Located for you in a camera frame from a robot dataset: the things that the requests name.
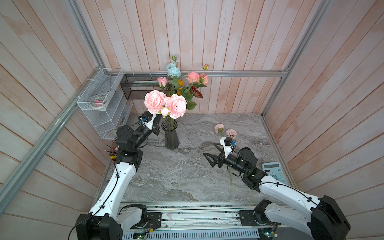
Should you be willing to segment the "pink peony stem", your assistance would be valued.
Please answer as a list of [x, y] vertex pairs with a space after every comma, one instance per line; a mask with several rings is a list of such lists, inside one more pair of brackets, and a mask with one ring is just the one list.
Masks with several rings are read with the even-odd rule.
[[230, 138], [236, 140], [237, 132], [234, 129], [228, 129], [228, 130], [225, 131], [224, 124], [217, 124], [217, 125], [215, 125], [214, 130], [215, 130], [215, 132], [217, 134], [220, 134], [221, 138], [222, 137], [230, 137]]
[[187, 111], [185, 97], [173, 94], [167, 97], [166, 94], [153, 90], [146, 94], [145, 107], [155, 117], [163, 117], [165, 131], [173, 131], [177, 128], [176, 119], [182, 117]]

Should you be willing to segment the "pink rose bud stem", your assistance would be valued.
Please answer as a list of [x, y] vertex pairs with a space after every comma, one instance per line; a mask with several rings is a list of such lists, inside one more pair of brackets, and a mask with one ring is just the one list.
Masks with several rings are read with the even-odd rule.
[[168, 84], [168, 79], [166, 77], [159, 77], [157, 80], [159, 82], [159, 87], [163, 90], [166, 89]]

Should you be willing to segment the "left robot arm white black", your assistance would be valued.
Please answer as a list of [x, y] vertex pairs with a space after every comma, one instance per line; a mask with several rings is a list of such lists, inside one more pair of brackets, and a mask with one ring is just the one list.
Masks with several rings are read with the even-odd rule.
[[121, 126], [117, 130], [114, 175], [88, 214], [79, 215], [74, 230], [79, 240], [121, 240], [132, 227], [147, 229], [150, 226], [147, 207], [130, 204], [123, 213], [119, 207], [124, 193], [135, 176], [143, 157], [141, 145], [151, 134], [160, 133], [161, 116], [144, 112], [138, 118], [138, 128]]

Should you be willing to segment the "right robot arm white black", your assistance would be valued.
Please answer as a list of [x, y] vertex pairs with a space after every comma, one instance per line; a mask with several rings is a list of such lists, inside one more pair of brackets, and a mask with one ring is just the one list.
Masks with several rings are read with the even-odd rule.
[[250, 148], [242, 148], [233, 155], [236, 143], [223, 138], [214, 147], [219, 155], [204, 153], [212, 167], [223, 165], [237, 171], [247, 187], [269, 195], [286, 204], [278, 206], [262, 200], [253, 210], [239, 211], [242, 226], [286, 225], [308, 234], [315, 240], [345, 240], [351, 225], [337, 202], [329, 197], [317, 197], [281, 183], [272, 174], [257, 167], [258, 159]]

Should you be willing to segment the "dark glass vase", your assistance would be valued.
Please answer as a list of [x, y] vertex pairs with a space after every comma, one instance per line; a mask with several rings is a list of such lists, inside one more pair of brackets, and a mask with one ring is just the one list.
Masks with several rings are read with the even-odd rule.
[[178, 123], [172, 118], [165, 118], [162, 122], [162, 129], [165, 131], [165, 146], [169, 150], [175, 150], [180, 145], [177, 127]]

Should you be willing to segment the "mixed bouquet remaining flowers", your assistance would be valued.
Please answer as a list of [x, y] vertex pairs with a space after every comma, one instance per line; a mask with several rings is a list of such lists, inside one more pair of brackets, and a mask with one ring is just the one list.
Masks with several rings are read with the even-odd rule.
[[167, 75], [165, 76], [164, 83], [160, 83], [160, 78], [158, 78], [159, 85], [166, 91], [168, 97], [173, 94], [184, 97], [187, 101], [187, 110], [194, 110], [197, 103], [193, 99], [203, 99], [200, 88], [208, 86], [209, 76], [206, 74], [206, 71], [210, 65], [205, 64], [202, 73], [189, 72], [182, 74], [177, 63], [177, 57], [173, 55], [171, 59], [172, 61], [166, 67]]

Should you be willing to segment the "red pen cup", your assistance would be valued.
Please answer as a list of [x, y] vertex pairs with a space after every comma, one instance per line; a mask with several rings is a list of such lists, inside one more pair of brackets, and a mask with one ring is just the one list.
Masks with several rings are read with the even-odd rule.
[[107, 150], [106, 151], [109, 153], [110, 159], [113, 162], [116, 162], [117, 161], [117, 156], [118, 156], [118, 149], [116, 147], [113, 148], [113, 147], [107, 145]]

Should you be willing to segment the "light blue calculator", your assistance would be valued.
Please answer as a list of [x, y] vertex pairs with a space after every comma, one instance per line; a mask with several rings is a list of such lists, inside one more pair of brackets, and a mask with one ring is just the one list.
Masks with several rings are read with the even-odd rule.
[[274, 179], [278, 180], [280, 183], [289, 185], [288, 180], [283, 172], [281, 163], [264, 163], [262, 164], [262, 169], [264, 172], [268, 173]]

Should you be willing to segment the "tape roll on shelf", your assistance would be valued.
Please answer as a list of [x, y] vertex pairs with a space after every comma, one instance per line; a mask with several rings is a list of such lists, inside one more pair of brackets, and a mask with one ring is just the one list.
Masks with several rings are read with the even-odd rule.
[[98, 96], [91, 100], [89, 103], [91, 109], [101, 110], [108, 106], [109, 99], [106, 96]]

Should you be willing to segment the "black mesh wall shelf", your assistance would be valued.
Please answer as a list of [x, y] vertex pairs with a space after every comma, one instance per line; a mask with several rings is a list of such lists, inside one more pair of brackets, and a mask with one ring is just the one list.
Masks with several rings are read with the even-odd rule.
[[158, 90], [162, 92], [158, 78], [166, 77], [161, 74], [124, 74], [120, 86], [128, 101], [144, 101], [147, 93]]

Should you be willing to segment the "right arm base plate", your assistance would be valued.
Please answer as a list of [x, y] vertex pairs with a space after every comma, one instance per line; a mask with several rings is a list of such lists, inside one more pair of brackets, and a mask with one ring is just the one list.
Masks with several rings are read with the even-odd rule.
[[239, 211], [236, 214], [235, 219], [240, 221], [243, 227], [266, 228], [268, 226], [276, 227], [281, 225], [280, 223], [269, 221], [264, 214], [256, 212], [255, 210]]

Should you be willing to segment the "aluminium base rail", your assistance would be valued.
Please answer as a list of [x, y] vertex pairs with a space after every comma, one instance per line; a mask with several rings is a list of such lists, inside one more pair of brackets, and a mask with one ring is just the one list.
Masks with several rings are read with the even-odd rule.
[[[298, 206], [261, 202], [144, 202], [148, 212], [161, 212], [161, 227], [154, 231], [219, 230], [219, 229], [272, 229], [291, 227], [310, 233], [311, 215], [317, 207], [308, 199], [300, 199]], [[243, 227], [235, 219], [242, 210], [255, 210], [280, 226], [266, 228]]]

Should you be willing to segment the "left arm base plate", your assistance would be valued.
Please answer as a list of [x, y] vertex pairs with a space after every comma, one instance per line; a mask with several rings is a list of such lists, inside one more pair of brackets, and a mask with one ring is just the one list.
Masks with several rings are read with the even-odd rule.
[[162, 213], [148, 212], [148, 207], [142, 204], [131, 204], [127, 207], [128, 210], [139, 210], [139, 214], [134, 218], [135, 224], [131, 229], [153, 229], [161, 227]]

